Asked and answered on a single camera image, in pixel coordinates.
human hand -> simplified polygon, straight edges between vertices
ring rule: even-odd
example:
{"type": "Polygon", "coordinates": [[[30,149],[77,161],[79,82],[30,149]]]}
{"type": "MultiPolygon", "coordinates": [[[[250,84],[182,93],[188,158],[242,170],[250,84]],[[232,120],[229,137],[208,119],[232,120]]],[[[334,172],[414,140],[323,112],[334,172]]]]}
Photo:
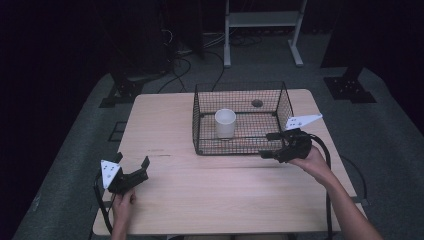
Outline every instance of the human hand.
{"type": "Polygon", "coordinates": [[[131,206],[135,201],[135,190],[132,188],[125,195],[117,194],[114,196],[113,211],[113,232],[127,231],[131,220],[131,206]]]}
{"type": "Polygon", "coordinates": [[[305,159],[295,158],[288,163],[302,168],[324,187],[336,178],[325,162],[321,152],[315,146],[312,146],[309,155],[305,159]]]}

wooden table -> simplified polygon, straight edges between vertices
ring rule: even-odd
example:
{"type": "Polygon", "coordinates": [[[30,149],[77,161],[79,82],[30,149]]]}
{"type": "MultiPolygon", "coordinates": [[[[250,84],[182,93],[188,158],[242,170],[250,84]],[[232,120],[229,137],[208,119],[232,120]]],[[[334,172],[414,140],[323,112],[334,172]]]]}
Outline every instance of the wooden table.
{"type": "MultiPolygon", "coordinates": [[[[319,113],[308,90],[288,90],[295,116],[319,113]]],[[[151,164],[136,187],[129,234],[236,234],[326,231],[324,187],[291,164],[259,156],[198,156],[193,93],[140,95],[119,148],[124,173],[151,164]]],[[[324,120],[302,128],[328,147],[332,170],[356,196],[324,120]]],[[[105,191],[103,199],[111,194],[105,191]]],[[[333,213],[333,229],[340,227],[333,213]]],[[[99,212],[93,231],[108,235],[99,212]]]]}

